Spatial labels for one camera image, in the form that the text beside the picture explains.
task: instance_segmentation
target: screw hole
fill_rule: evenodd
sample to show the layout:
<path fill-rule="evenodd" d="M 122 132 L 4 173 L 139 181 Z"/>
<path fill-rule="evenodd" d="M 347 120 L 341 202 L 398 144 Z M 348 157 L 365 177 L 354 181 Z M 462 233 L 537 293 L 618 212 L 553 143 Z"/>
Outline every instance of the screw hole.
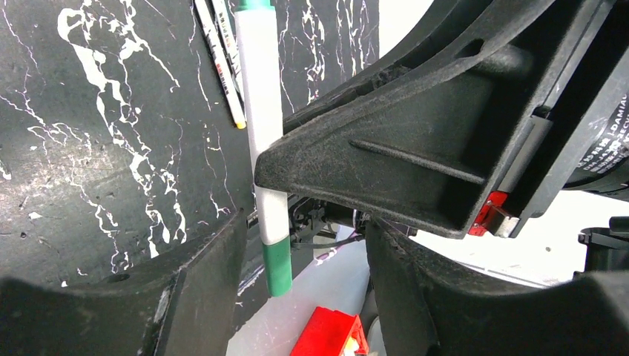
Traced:
<path fill-rule="evenodd" d="M 548 119 L 550 115 L 550 108 L 548 106 L 538 106 L 533 110 L 533 115 L 541 117 L 542 119 Z"/>
<path fill-rule="evenodd" d="M 482 39 L 473 39 L 457 53 L 456 58 L 474 57 L 481 52 L 481 48 L 484 44 L 485 41 Z"/>
<path fill-rule="evenodd" d="M 107 283 L 118 283 L 118 282 L 122 282 L 123 280 L 128 280 L 129 277 L 131 277 L 131 275 L 129 275 L 128 273 L 121 273 L 121 274 L 114 274 L 113 276 L 109 276 L 107 277 Z"/>

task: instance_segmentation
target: marker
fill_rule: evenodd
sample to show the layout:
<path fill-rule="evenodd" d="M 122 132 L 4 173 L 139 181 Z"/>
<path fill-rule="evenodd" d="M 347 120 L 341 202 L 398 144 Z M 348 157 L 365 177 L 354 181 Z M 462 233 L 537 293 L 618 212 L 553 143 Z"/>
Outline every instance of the marker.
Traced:
<path fill-rule="evenodd" d="M 220 39 L 218 38 L 214 21 L 212 21 L 208 4 L 205 3 L 205 0 L 194 0 L 194 7 L 197 9 L 197 14 L 199 14 L 201 27 L 203 28 L 205 39 L 207 39 L 208 45 L 210 46 L 212 58 L 214 58 L 214 64 L 216 65 L 218 76 L 220 77 L 220 83 L 223 85 L 223 91 L 225 92 L 225 97 L 227 98 L 231 116 L 234 118 L 234 123 L 239 129 L 246 128 L 247 120 L 245 119 L 245 115 L 243 113 L 243 107 L 240 106 L 240 99 L 236 93 L 234 82 L 231 80 L 227 59 L 225 58 L 223 49 L 220 46 Z"/>
<path fill-rule="evenodd" d="M 214 15 L 218 22 L 217 25 L 220 36 L 223 38 L 223 44 L 225 45 L 227 60 L 229 60 L 231 72 L 234 74 L 236 90 L 240 92 L 240 95 L 243 95 L 243 75 L 240 72 L 240 56 L 238 55 L 238 48 L 234 41 L 234 33 L 231 31 L 231 23 L 227 15 L 227 6 L 224 0 L 212 0 L 212 7 L 214 8 Z"/>
<path fill-rule="evenodd" d="M 270 0 L 241 0 L 235 19 L 255 172 L 258 156 L 283 135 L 277 20 Z M 279 297 L 292 286 L 288 197 L 258 186 L 255 194 L 267 287 Z"/>

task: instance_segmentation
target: red plastic block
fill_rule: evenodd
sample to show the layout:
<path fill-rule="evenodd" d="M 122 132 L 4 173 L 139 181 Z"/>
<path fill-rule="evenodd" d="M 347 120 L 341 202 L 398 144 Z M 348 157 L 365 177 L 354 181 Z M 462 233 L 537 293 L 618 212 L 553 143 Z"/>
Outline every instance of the red plastic block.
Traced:
<path fill-rule="evenodd" d="M 487 213 L 490 211 L 490 206 L 498 206 L 501 207 L 504 204 L 504 201 L 507 200 L 507 196 L 509 194 L 504 193 L 503 191 L 493 191 L 488 196 L 487 201 L 485 201 L 485 205 L 481 208 L 481 211 L 476 216 L 476 220 L 474 220 L 474 224 L 467 232 L 473 236 L 483 236 L 487 229 L 483 226 L 485 222 L 485 218 L 487 217 Z"/>
<path fill-rule="evenodd" d="M 291 356 L 340 356 L 350 337 L 358 342 L 357 354 L 369 353 L 363 324 L 357 315 L 318 306 L 299 336 Z"/>

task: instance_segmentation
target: green marker end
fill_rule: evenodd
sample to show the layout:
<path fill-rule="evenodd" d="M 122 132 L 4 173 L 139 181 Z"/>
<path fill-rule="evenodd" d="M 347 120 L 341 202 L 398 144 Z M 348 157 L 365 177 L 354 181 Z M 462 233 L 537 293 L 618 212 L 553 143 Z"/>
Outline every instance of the green marker end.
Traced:
<path fill-rule="evenodd" d="M 284 295 L 293 285 L 290 237 L 273 245 L 263 245 L 262 255 L 269 294 L 272 297 Z"/>
<path fill-rule="evenodd" d="M 275 10 L 271 6 L 271 0 L 240 0 L 240 6 L 236 11 L 244 10 Z"/>

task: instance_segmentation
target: white pencil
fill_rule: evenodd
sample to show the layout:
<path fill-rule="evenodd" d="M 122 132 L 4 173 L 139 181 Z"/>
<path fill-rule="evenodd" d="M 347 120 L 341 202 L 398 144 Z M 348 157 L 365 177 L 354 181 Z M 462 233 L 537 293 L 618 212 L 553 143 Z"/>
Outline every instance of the white pencil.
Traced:
<path fill-rule="evenodd" d="M 238 90 L 242 96 L 243 75 L 240 72 L 240 55 L 238 54 L 238 47 L 234 41 L 234 32 L 231 30 L 231 22 L 227 15 L 227 5 L 225 5 L 224 0 L 212 0 L 212 7 L 214 8 L 214 16 L 218 22 L 218 29 L 223 38 L 223 44 L 225 45 L 227 60 L 229 60 L 231 72 L 234 74 L 236 90 Z"/>
<path fill-rule="evenodd" d="M 214 64 L 216 65 L 218 75 L 220 77 L 220 83 L 223 85 L 223 91 L 225 91 L 225 97 L 229 104 L 229 110 L 234 117 L 234 123 L 236 127 L 243 129 L 247 127 L 247 120 L 243 112 L 243 107 L 240 104 L 240 98 L 236 92 L 234 81 L 231 79 L 229 66 L 227 59 L 223 53 L 223 48 L 220 45 L 220 39 L 218 37 L 216 26 L 210 14 L 210 9 L 205 0 L 194 0 L 194 7 L 199 14 L 199 20 L 201 21 L 201 27 L 205 34 L 205 39 L 208 40 L 212 57 L 214 58 Z"/>

